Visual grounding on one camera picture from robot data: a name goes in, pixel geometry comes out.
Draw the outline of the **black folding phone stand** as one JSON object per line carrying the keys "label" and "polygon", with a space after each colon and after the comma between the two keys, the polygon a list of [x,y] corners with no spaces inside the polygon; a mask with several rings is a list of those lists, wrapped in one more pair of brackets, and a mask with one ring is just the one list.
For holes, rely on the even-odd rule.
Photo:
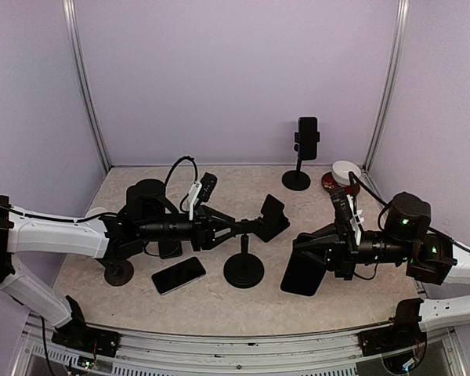
{"label": "black folding phone stand", "polygon": [[259,225],[255,234],[265,243],[270,242],[290,226],[289,219],[284,214],[284,203],[271,194],[266,196],[260,212],[262,217],[258,218]]}

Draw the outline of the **black round-base pole stand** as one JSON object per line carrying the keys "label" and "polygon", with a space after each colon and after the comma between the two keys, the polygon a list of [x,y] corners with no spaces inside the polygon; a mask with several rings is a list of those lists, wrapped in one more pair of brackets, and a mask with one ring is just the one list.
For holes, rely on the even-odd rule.
{"label": "black round-base pole stand", "polygon": [[310,177],[302,171],[302,162],[298,157],[298,132],[295,133],[294,150],[297,152],[297,163],[294,170],[287,171],[282,176],[283,185],[289,190],[304,191],[311,184]]}

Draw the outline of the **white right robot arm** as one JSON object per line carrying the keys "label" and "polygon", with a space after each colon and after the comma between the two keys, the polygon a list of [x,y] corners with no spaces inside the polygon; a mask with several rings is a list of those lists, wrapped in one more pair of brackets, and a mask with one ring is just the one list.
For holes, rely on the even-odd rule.
{"label": "white right robot arm", "polygon": [[[362,230],[354,200],[343,190],[330,194],[334,222],[313,233],[300,233],[280,284],[282,291],[313,296],[328,272],[351,280],[360,264],[406,266],[406,275],[425,284],[469,284],[470,248],[431,229],[431,207],[411,193],[394,196],[385,206],[385,225]],[[360,333],[365,345],[381,340],[400,348],[411,338],[449,326],[470,324],[470,295],[444,300],[412,298],[397,304],[391,324]]]}

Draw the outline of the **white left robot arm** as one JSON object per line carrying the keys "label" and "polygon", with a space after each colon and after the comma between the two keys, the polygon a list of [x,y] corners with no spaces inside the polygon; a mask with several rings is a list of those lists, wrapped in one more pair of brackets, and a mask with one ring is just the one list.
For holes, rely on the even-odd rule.
{"label": "white left robot arm", "polygon": [[195,204],[188,213],[180,213],[158,179],[130,186],[125,206],[118,213],[79,219],[20,211],[9,203],[9,197],[0,195],[0,290],[53,325],[56,342],[83,349],[103,332],[87,325],[73,298],[58,295],[27,271],[19,253],[87,256],[103,266],[108,284],[119,287],[134,276],[129,259],[144,252],[150,242],[169,247],[177,256],[185,240],[196,251],[210,250],[242,229],[242,222],[204,205]]}

